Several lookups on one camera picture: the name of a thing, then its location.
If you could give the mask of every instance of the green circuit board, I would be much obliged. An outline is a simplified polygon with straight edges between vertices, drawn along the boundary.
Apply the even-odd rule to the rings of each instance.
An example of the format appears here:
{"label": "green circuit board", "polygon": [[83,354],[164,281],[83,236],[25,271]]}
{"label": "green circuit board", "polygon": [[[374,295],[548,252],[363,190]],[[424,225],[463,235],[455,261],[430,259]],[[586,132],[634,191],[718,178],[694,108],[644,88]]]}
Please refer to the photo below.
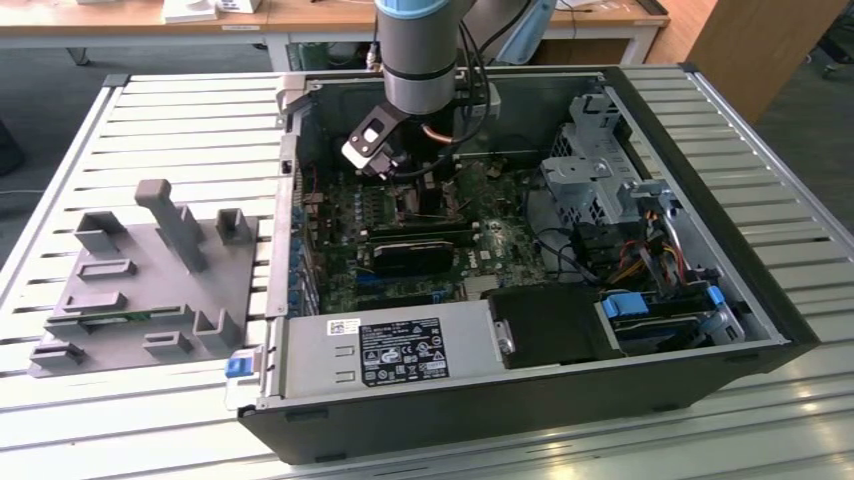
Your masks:
{"label": "green circuit board", "polygon": [[[322,313],[466,301],[479,293],[466,288],[472,280],[494,283],[495,287],[546,281],[542,258],[519,211],[530,171],[502,172],[495,162],[471,160],[460,165],[442,183],[438,215],[407,213],[411,187],[364,186],[340,179],[324,189],[323,202],[310,208]],[[474,243],[454,249],[450,270],[378,278],[370,269],[371,245],[362,241],[366,231],[463,223],[471,228]]]}

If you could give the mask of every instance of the power supply label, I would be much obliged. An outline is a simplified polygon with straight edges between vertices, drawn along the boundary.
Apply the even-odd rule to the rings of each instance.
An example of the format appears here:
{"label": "power supply label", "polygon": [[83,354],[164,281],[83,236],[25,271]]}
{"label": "power supply label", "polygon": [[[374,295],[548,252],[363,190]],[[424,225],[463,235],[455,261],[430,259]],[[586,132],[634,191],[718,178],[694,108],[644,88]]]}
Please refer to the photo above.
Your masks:
{"label": "power supply label", "polygon": [[362,325],[362,383],[368,387],[444,378],[448,358],[438,318]]}

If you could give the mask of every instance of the robotic arm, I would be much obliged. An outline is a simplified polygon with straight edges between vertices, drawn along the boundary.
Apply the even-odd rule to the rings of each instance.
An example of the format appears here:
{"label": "robotic arm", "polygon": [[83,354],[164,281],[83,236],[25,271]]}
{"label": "robotic arm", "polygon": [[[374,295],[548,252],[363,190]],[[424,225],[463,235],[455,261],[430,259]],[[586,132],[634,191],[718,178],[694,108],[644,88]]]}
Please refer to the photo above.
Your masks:
{"label": "robotic arm", "polygon": [[[366,174],[402,176],[396,175],[399,164],[386,140],[406,121],[427,125],[430,117],[458,97],[458,31],[480,61],[495,58],[524,63],[546,32],[555,0],[375,1],[387,102],[364,119],[342,151]],[[483,70],[480,74],[488,109],[488,80]],[[424,135],[451,145],[454,151],[466,140],[439,135],[428,127]]]}

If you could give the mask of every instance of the aluminum slotted table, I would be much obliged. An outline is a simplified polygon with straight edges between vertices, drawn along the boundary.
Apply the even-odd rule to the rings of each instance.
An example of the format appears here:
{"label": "aluminum slotted table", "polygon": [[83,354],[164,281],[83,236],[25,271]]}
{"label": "aluminum slotted table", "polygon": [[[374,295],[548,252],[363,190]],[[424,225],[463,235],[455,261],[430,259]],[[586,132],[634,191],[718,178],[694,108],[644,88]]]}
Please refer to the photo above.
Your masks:
{"label": "aluminum slotted table", "polygon": [[28,377],[79,249],[69,232],[87,210],[149,222],[132,192],[152,176],[171,181],[173,200],[196,218],[235,207],[262,217],[247,345],[263,340],[279,75],[136,76],[101,89],[0,274],[4,478],[850,476],[854,240],[701,75],[674,67],[624,71],[825,342],[819,348],[687,410],[299,468],[279,462],[227,410],[223,361]]}

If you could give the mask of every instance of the white box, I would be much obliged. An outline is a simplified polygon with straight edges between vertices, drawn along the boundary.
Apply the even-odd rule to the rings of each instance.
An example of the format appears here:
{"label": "white box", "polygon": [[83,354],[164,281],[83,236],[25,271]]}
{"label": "white box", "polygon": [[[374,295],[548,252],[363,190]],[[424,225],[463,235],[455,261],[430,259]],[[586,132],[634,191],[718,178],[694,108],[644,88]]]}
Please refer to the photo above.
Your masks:
{"label": "white box", "polygon": [[216,20],[215,0],[163,0],[163,23]]}
{"label": "white box", "polygon": [[216,0],[216,8],[220,12],[255,13],[262,0]]}

